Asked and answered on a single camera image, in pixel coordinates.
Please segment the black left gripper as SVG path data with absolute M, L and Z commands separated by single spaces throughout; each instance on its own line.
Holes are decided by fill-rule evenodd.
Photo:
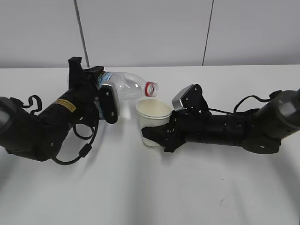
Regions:
M 97 81 L 105 68 L 95 66 L 83 69 L 81 62 L 82 57 L 68 60 L 68 90 L 38 115 L 38 122 L 44 131 L 69 131 L 77 124 L 90 128 L 97 126 Z

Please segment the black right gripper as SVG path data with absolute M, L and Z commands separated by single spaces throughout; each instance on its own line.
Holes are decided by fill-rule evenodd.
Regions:
M 164 152 L 173 153 L 187 143 L 186 137 L 192 134 L 194 128 L 200 128 L 200 125 L 196 124 L 199 119 L 207 119 L 209 116 L 210 111 L 173 110 L 167 124 L 144 127 L 142 136 L 163 147 Z

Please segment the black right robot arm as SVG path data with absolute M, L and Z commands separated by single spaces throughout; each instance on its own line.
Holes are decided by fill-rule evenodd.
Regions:
M 238 103 L 233 112 L 211 113 L 198 84 L 192 85 L 183 95 L 181 110 L 174 110 L 169 122 L 141 129 L 144 138 L 150 139 L 174 152 L 185 143 L 206 143 L 242 147 L 256 154 L 274 154 L 281 141 L 300 130 L 300 92 L 275 91 L 268 99 L 253 96 L 264 102 L 262 108 L 239 112 Z

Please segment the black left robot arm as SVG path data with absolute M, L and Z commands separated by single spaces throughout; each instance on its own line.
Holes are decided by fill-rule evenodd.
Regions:
M 92 149 L 99 126 L 98 77 L 103 66 L 84 69 L 81 57 L 68 60 L 68 91 L 46 109 L 39 96 L 28 98 L 28 105 L 17 98 L 0 99 L 0 145 L 8 154 L 36 161 L 53 160 L 59 165 L 71 165 L 86 157 Z M 61 161 L 57 155 L 70 130 L 82 140 L 89 140 L 71 161 Z

